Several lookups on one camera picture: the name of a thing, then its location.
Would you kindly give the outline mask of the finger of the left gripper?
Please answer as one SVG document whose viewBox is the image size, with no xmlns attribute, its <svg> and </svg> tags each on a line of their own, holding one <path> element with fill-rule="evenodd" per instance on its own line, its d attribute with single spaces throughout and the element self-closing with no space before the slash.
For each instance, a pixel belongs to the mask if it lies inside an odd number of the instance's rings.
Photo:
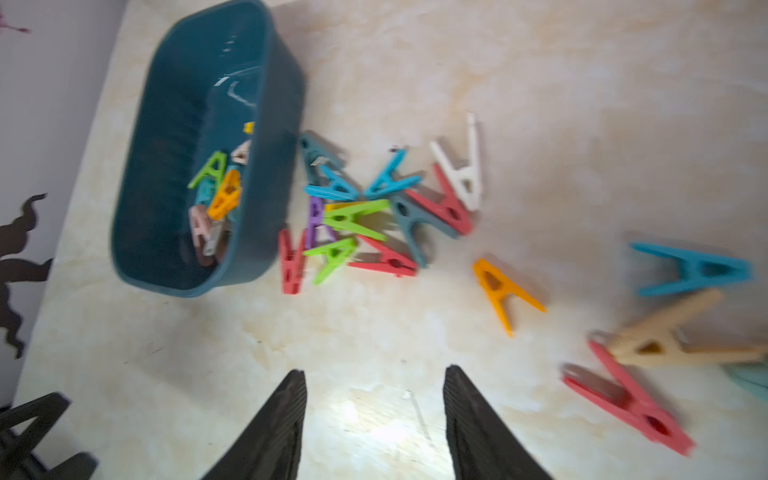
<svg viewBox="0 0 768 480">
<path fill-rule="evenodd" d="M 90 453 L 77 453 L 51 468 L 45 467 L 33 453 L 69 405 L 65 396 L 55 392 L 1 412 L 2 479 L 92 477 L 98 461 Z"/>
</svg>

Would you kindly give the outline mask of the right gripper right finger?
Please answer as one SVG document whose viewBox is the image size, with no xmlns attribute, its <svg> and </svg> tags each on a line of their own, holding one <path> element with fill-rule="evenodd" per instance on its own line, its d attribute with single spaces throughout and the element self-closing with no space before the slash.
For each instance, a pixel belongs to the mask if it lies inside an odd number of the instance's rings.
<svg viewBox="0 0 768 480">
<path fill-rule="evenodd" d="M 458 365 L 443 385 L 446 438 L 457 479 L 548 479 Z"/>
</svg>

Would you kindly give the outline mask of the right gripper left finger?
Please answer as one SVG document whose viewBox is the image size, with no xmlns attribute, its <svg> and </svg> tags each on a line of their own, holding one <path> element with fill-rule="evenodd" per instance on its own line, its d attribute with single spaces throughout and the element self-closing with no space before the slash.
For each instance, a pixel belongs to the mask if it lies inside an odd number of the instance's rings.
<svg viewBox="0 0 768 480">
<path fill-rule="evenodd" d="M 290 371 L 206 479 L 281 479 L 298 476 L 307 385 Z"/>
</svg>

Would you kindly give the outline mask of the pink clothespin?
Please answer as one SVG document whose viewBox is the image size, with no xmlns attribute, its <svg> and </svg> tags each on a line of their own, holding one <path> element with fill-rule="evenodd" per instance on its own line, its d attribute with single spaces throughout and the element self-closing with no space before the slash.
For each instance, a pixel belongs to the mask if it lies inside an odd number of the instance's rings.
<svg viewBox="0 0 768 480">
<path fill-rule="evenodd" d="M 605 346 L 593 339 L 589 339 L 587 345 L 617 381 L 616 385 L 620 387 L 621 394 L 611 397 L 568 375 L 563 376 L 563 383 L 603 411 L 637 430 L 648 440 L 659 443 L 679 455 L 689 456 L 695 442 L 677 420 L 614 359 Z"/>
</svg>

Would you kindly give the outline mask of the beige clothespin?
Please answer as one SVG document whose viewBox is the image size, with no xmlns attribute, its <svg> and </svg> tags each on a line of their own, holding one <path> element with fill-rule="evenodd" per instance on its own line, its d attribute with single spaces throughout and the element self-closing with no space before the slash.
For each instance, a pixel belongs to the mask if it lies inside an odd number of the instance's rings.
<svg viewBox="0 0 768 480">
<path fill-rule="evenodd" d="M 613 358 L 624 365 L 643 368 L 708 364 L 755 363 L 767 357 L 765 345 L 691 346 L 678 339 L 674 329 L 716 306 L 724 298 L 719 289 L 705 289 L 686 296 L 638 323 L 626 327 L 606 343 Z"/>
</svg>

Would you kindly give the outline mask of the mint clothespin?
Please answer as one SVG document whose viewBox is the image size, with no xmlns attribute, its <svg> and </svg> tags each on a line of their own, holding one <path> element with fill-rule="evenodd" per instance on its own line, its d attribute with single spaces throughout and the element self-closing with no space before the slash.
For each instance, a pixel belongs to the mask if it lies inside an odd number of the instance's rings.
<svg viewBox="0 0 768 480">
<path fill-rule="evenodd" d="M 727 364 L 726 376 L 738 387 L 761 401 L 768 400 L 768 367 L 766 362 Z"/>
</svg>

